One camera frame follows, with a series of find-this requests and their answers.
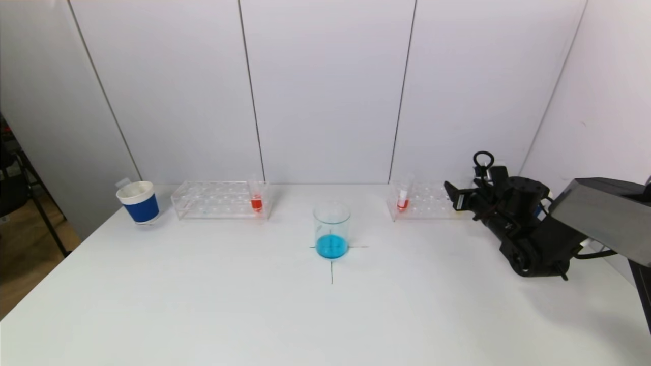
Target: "chair leg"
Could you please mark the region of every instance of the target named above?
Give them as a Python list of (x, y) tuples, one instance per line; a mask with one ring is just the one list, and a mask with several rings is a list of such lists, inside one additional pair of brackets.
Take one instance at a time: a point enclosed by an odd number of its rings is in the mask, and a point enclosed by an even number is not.
[(38, 213), (41, 215), (41, 218), (43, 218), (43, 221), (45, 221), (45, 225), (48, 227), (49, 233), (52, 235), (54, 238), (55, 243), (57, 243), (57, 247), (59, 247), (59, 250), (61, 251), (61, 254), (63, 254), (63, 257), (67, 257), (70, 254), (70, 251), (66, 249), (66, 247), (63, 246), (63, 243), (61, 242), (61, 239), (59, 239), (59, 235), (57, 235), (57, 231), (54, 229), (52, 224), (49, 222), (48, 215), (45, 213), (43, 210), (43, 207), (40, 205), (38, 202), (38, 199), (36, 197), (32, 196), (32, 201), (34, 201), (34, 204), (36, 205), (36, 209), (38, 210)]
[(25, 169), (28, 170), (34, 176), (34, 178), (36, 179), (36, 183), (39, 186), (41, 186), (41, 188), (43, 188), (43, 190), (45, 191), (45, 194), (49, 196), (49, 199), (52, 200), (54, 205), (57, 207), (57, 210), (59, 210), (59, 212), (63, 216), (63, 220), (66, 221), (67, 220), (66, 216), (63, 214), (63, 211), (61, 211), (61, 208), (59, 207), (57, 202), (54, 201), (54, 197), (52, 197), (52, 195), (49, 194), (48, 188), (45, 187), (45, 184), (43, 184), (43, 180), (41, 180), (40, 176), (36, 172), (36, 169), (34, 169), (34, 166), (32, 165), (32, 162), (30, 162), (29, 159), (27, 158), (27, 155), (25, 154), (25, 152), (22, 151), (22, 150), (19, 151), (18, 156), (23, 161), (23, 165), (25, 166)]

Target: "white table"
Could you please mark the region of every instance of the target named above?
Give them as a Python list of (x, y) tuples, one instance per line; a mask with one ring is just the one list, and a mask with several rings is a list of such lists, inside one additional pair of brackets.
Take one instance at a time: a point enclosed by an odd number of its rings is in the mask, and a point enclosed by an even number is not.
[[(15, 365), (650, 365), (635, 289), (605, 261), (522, 278), (480, 223), (392, 222), (387, 186), (276, 186), (269, 221), (136, 226), (119, 210), (0, 322)], [(313, 248), (311, 209), (353, 212)]]

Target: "blue paper cup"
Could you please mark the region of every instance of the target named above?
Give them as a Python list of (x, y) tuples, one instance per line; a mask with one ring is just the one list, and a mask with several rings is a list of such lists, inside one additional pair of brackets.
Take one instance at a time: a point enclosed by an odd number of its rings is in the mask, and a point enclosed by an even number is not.
[(153, 183), (145, 181), (129, 183), (120, 188), (115, 195), (135, 223), (150, 223), (158, 217), (158, 203)]

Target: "wooden floor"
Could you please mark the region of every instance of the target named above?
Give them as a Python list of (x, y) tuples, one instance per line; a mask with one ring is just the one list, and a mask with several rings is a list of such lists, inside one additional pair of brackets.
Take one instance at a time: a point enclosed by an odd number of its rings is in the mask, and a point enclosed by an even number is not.
[[(81, 241), (70, 223), (47, 195), (39, 199), (63, 245), (75, 249)], [(0, 319), (62, 260), (32, 200), (11, 213), (9, 221), (0, 225)]]

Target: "white wall panel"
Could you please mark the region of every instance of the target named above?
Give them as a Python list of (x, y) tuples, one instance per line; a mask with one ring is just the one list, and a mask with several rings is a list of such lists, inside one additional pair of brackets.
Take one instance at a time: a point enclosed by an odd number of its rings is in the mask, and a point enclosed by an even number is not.
[(392, 178), (465, 180), (489, 150), (522, 167), (585, 0), (419, 0)]
[(0, 111), (82, 239), (138, 180), (66, 1), (0, 1)]
[[(590, 0), (523, 176), (555, 195), (574, 178), (651, 176), (650, 20), (647, 0)], [(606, 260), (633, 283), (624, 257)]]
[(269, 181), (386, 183), (413, 6), (242, 0)]
[(262, 176), (237, 0), (73, 0), (143, 178)]

